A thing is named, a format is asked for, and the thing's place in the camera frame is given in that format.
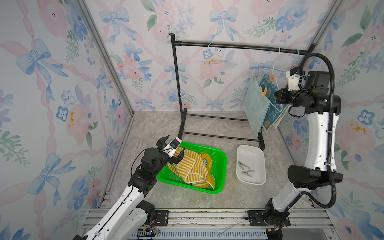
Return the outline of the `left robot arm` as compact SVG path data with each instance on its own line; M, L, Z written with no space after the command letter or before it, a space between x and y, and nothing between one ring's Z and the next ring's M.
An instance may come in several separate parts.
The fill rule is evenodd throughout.
M144 200L157 182L157 175L167 164L178 164L184 157L184 149L175 152L182 143L178 137L170 143L165 136L155 148L143 150L141 164L132 174L127 187L106 215L84 236L75 240L127 240L145 224L151 224L155 206Z

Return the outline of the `light green towel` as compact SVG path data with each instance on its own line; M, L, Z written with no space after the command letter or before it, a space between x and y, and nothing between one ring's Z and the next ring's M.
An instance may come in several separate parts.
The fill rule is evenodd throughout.
M257 80L250 80L250 87L247 90L243 110L247 116L248 122L257 135L266 117L270 100L262 96L262 89Z

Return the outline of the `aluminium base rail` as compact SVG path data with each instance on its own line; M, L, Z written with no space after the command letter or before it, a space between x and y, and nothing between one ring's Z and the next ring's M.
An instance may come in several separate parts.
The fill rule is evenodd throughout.
M250 219L259 209L134 209L116 226L111 209L91 210L76 240L339 240L322 209L292 209L282 227Z

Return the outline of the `orange clothespin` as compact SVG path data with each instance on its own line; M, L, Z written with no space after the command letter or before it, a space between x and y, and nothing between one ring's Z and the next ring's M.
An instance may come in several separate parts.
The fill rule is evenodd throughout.
M273 82L275 80L275 76L273 74L269 75L269 83Z
M268 88L263 89L263 87L260 86L260 90L261 90L261 97L264 98L267 95Z

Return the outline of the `yellow striped towel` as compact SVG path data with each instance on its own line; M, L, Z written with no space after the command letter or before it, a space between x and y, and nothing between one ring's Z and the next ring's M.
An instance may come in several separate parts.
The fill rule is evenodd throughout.
M208 153L198 154L185 149L184 158L178 164L168 164L168 168L186 184L194 187L215 189L216 180L211 174L213 160Z

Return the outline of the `green plastic basket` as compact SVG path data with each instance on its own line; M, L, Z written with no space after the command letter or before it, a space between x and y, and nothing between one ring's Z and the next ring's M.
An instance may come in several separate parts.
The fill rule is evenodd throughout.
M216 148L182 142L175 152L176 157L182 149L185 149L184 158L178 164L167 164L157 179L211 195L220 193L226 180L226 154Z

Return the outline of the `teal patterned towel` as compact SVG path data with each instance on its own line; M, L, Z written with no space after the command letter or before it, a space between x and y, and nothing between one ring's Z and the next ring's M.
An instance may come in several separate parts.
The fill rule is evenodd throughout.
M274 97L274 93L277 92L278 86L275 82L269 83L269 75L264 74L263 78L260 81L260 86L264 88L268 88L267 95L264 98L268 98L270 104L267 108L267 113L265 115L263 121L263 129L268 132L270 128L277 128L282 118L288 111L287 105L281 105L276 103L276 98Z

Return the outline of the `white plastic bin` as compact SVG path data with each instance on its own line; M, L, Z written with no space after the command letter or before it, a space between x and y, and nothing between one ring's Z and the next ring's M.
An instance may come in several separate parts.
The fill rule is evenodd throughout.
M245 170L254 170L252 177L245 176L241 173L243 170L238 165L238 161L250 167L250 169L245 168ZM240 184L249 186L262 186L265 184L267 180L265 155L260 148L240 145L237 148L236 162L236 178Z

